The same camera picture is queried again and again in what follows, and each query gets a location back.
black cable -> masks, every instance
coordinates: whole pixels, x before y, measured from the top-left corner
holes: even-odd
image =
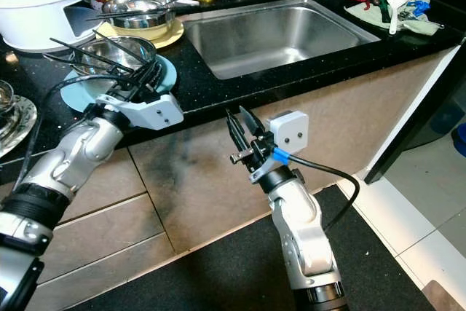
[[[345,179],[351,181],[351,183],[353,185],[355,185],[355,191],[353,192],[351,198],[348,200],[347,204],[323,228],[324,231],[327,232],[334,224],[336,224],[342,218],[342,216],[347,212],[348,209],[350,209],[351,205],[356,200],[356,197],[358,196],[359,189],[360,189],[358,180],[353,178],[350,174],[347,174],[347,173],[345,173],[345,172],[343,172],[341,170],[330,168],[330,167],[328,167],[326,165],[321,165],[321,164],[317,164],[317,163],[314,163],[314,162],[310,162],[309,160],[303,160],[302,158],[293,156],[291,154],[289,155],[288,159],[292,160],[293,162],[296,162],[296,163],[299,163],[299,164],[302,164],[302,165],[306,165],[307,167],[310,167],[310,168],[314,168],[314,169],[318,169],[318,170],[321,170],[321,171],[325,171],[327,173],[338,175],[338,176],[340,176],[342,178],[345,178]]]
[[[96,79],[110,79],[110,80],[115,80],[119,83],[126,83],[126,84],[131,84],[131,85],[137,85],[139,86],[138,82],[134,82],[131,79],[126,79],[121,76],[117,75],[109,75],[109,74],[90,74],[87,76],[77,76],[75,78],[67,79],[64,80],[60,83],[55,84],[53,87],[51,87],[48,91],[47,94],[45,94],[44,98],[41,101],[40,107],[38,109],[39,113],[39,118],[36,121],[36,124],[34,125],[34,128],[31,133],[31,138],[29,139],[28,143],[28,148],[26,149],[26,153],[24,156],[23,164],[21,165],[21,170],[20,173],[16,179],[15,185],[13,186],[13,191],[16,190],[18,185],[21,183],[23,180],[24,176],[28,172],[28,167],[29,167],[29,162],[31,161],[31,156],[34,151],[34,147],[36,145],[37,137],[39,135],[39,130],[42,125],[42,122],[44,121],[44,115],[45,111],[47,110],[47,105],[50,101],[50,98],[57,92],[63,89],[64,87],[71,85],[71,84],[76,84],[79,82],[86,82],[88,80],[96,80]]]

blue cable connector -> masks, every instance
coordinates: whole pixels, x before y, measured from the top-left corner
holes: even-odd
[[[278,162],[281,162],[284,165],[288,165],[288,163],[290,162],[289,157],[289,153],[283,151],[282,149],[279,149],[278,147],[274,148],[274,152],[272,154],[272,158],[274,160],[277,160]]]

black countertop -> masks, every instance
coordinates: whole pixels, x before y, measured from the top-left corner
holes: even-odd
[[[218,0],[213,5],[202,7],[200,11],[266,1],[274,0],[241,2]],[[439,30],[434,36],[423,36],[408,31],[397,32],[396,35],[390,36],[388,31],[347,14],[343,9],[344,5],[348,5],[346,0],[315,1],[378,36],[381,41],[233,79],[218,80],[191,42],[186,36],[182,36],[176,43],[158,50],[158,53],[170,60],[177,69],[178,81],[172,93],[184,111],[185,121],[158,132],[142,129],[127,130],[119,146],[139,143],[192,125],[222,118],[226,107],[233,111],[237,110],[239,104],[253,108],[433,54],[459,44],[463,37],[461,31],[449,26],[451,12],[444,11],[442,4],[434,2],[428,15],[431,20],[445,23],[445,29]],[[18,95],[31,99],[36,105],[39,105],[48,89],[63,80],[71,70],[67,65],[50,62],[40,55],[18,51],[14,51],[18,60],[12,60],[11,51],[11,48],[1,42],[0,77],[7,80]],[[47,111],[34,154],[55,147],[60,140],[61,131],[78,120],[80,115],[79,112],[67,107],[57,94],[52,99],[50,110]],[[26,143],[27,139],[1,158],[0,184],[15,179],[25,153]]]

stainless steel sink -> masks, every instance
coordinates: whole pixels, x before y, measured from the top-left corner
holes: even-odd
[[[380,40],[312,0],[274,1],[180,19],[219,79]]]

white container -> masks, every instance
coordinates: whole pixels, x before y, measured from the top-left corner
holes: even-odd
[[[78,44],[93,37],[101,21],[85,21],[94,10],[69,7],[81,0],[0,0],[0,34],[5,43],[26,52],[63,49],[56,38]]]

